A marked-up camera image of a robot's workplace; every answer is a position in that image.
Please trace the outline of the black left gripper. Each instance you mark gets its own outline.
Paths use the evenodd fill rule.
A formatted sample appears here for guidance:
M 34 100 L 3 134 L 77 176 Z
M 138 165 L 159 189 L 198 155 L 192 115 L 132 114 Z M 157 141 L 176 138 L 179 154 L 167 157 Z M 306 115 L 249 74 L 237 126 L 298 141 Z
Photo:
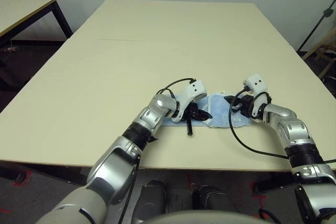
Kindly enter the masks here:
M 206 111 L 200 110 L 198 108 L 197 103 L 191 102 L 184 110 L 184 113 L 182 116 L 182 120 L 186 122 L 188 136 L 193 135 L 191 120 L 206 121 L 211 118 L 212 118 L 211 114 L 209 114 Z

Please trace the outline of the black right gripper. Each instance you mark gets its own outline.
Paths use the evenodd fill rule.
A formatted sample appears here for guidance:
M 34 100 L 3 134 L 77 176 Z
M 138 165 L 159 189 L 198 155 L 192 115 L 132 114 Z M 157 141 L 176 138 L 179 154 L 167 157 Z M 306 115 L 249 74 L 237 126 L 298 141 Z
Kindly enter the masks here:
M 254 97 L 251 95 L 245 95 L 241 98 L 237 98 L 233 95 L 224 96 L 224 99 L 228 103 L 233 103 L 232 111 L 234 113 L 240 112 L 245 117 L 251 117 L 251 109 L 253 107 Z

